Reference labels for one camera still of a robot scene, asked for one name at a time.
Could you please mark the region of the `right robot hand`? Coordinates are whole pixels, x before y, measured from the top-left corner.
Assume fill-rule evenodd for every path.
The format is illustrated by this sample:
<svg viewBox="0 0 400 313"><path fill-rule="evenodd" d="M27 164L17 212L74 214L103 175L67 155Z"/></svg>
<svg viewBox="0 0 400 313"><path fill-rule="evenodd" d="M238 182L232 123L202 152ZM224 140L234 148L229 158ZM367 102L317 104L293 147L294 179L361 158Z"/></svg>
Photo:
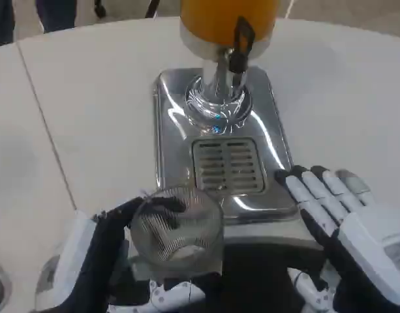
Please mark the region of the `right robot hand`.
<svg viewBox="0 0 400 313"><path fill-rule="evenodd" d="M325 263L315 279L291 268L314 312L400 312L400 213L377 202L351 171L323 166L277 170Z"/></svg>

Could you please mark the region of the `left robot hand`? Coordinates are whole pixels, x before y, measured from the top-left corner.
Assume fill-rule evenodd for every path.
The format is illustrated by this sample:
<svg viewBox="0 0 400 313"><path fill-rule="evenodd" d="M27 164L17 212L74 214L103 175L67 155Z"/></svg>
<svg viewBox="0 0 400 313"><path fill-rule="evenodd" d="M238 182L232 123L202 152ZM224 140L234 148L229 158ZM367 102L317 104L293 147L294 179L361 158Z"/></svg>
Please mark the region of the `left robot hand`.
<svg viewBox="0 0 400 313"><path fill-rule="evenodd" d="M112 280L125 246L125 228L146 200L133 198L91 218L78 212L60 252L49 259L35 292L35 312L182 312L219 302L222 276L132 281L131 299L113 305Z"/></svg>

